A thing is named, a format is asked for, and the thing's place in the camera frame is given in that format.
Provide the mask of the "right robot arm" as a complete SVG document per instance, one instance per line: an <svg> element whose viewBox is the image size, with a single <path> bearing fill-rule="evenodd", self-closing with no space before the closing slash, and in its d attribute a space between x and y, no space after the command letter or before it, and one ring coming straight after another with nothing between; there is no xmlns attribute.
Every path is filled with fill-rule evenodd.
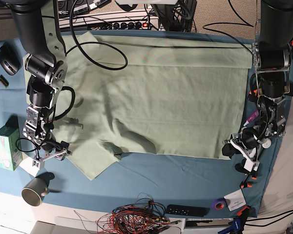
<svg viewBox="0 0 293 234"><path fill-rule="evenodd" d="M85 162L117 161L123 153L222 159L222 141L236 130L225 85L243 89L247 71L226 60L235 47L183 48L174 65L151 57L146 45L128 45L122 67L103 41L95 65L80 51L67 56L54 0L9 1L20 41L30 105L24 137L47 151Z"/></svg>

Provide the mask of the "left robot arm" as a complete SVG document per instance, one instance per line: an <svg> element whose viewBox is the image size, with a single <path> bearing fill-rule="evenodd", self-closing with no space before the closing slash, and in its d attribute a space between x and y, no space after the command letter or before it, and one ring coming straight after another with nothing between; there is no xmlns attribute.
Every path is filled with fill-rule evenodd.
<svg viewBox="0 0 293 234"><path fill-rule="evenodd" d="M223 154L239 154L267 145L284 134L278 104L293 91L288 74L293 55L293 2L262 1L261 33L251 48L203 42L180 45L177 40L157 40L154 45L129 44L130 66L144 66L151 75L134 73L136 98L142 117L128 129L109 121L108 130L119 130L115 141L99 134L105 147L142 146L152 154L192 156L209 150L229 136Z"/></svg>

